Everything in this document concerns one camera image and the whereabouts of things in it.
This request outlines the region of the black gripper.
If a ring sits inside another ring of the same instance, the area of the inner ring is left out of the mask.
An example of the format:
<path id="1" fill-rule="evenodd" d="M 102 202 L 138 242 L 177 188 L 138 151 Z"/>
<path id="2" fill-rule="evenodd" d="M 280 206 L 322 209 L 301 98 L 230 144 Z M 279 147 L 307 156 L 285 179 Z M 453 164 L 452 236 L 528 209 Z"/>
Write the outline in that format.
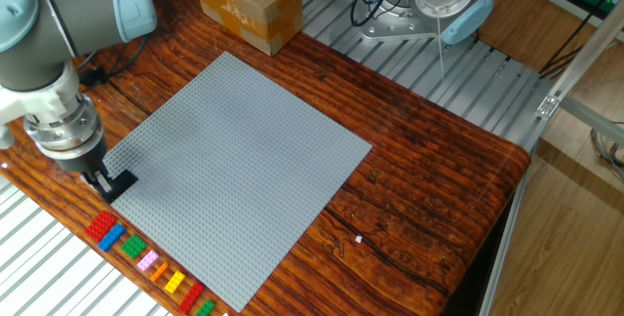
<path id="1" fill-rule="evenodd" d="M 118 185 L 108 174 L 103 163 L 106 151 L 107 144 L 104 138 L 99 140 L 92 138 L 74 149 L 63 151 L 55 161 L 68 172 L 81 173 L 80 179 L 92 190 L 97 190 L 103 199 L 116 199 Z M 85 173 L 92 173 L 93 180 Z"/>

